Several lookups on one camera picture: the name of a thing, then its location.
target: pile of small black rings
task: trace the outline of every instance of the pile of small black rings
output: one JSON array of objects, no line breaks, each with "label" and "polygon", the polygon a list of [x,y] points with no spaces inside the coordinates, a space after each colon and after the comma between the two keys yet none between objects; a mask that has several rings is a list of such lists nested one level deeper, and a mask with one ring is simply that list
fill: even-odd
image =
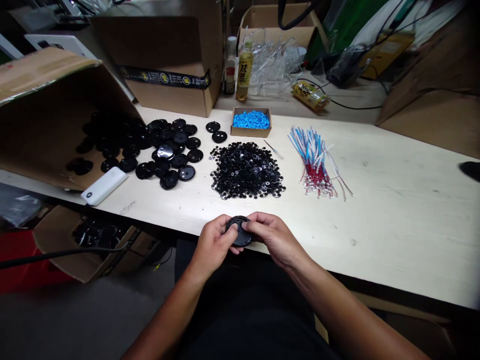
[{"label": "pile of small black rings", "polygon": [[216,146],[210,159],[217,164],[211,186],[224,200],[230,198],[274,198],[282,196],[286,187],[282,186],[277,160],[265,147],[259,148],[254,142],[234,142],[228,147]]}]

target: forearm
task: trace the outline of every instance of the forearm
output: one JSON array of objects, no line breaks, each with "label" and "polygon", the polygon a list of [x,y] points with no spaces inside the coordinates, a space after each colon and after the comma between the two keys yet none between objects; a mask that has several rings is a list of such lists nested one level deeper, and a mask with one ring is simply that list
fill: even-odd
[{"label": "forearm", "polygon": [[189,267],[123,359],[161,359],[178,343],[197,307],[205,280]]},{"label": "forearm", "polygon": [[428,359],[313,260],[287,273],[352,359]]}]

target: black shirt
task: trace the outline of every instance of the black shirt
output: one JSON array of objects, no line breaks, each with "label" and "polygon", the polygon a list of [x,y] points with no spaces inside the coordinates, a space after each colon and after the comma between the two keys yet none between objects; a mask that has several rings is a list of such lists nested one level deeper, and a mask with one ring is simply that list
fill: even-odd
[{"label": "black shirt", "polygon": [[339,359],[287,274],[248,250],[229,254],[205,284],[177,358]]}]

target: hand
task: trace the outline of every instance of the hand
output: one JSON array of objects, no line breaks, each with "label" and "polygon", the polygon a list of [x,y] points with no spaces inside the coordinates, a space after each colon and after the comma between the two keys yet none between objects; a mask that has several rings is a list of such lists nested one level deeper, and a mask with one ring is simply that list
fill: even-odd
[{"label": "hand", "polygon": [[254,212],[247,216],[241,227],[254,233],[255,240],[264,243],[270,255],[282,269],[295,268],[310,256],[290,231],[281,218],[264,212]]},{"label": "hand", "polygon": [[220,267],[229,248],[237,239],[237,224],[230,226],[225,233],[227,222],[230,219],[231,217],[228,215],[220,215],[207,222],[201,230],[195,253],[188,267],[191,273],[200,277],[202,281],[207,281],[214,271]]}]

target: red stool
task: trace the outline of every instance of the red stool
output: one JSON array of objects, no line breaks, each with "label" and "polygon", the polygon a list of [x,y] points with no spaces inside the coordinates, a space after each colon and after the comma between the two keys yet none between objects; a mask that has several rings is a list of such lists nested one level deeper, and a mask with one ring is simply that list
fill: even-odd
[{"label": "red stool", "polygon": [[[41,254],[31,230],[0,236],[0,262]],[[24,292],[73,280],[49,260],[42,260],[0,270],[0,293]]]}]

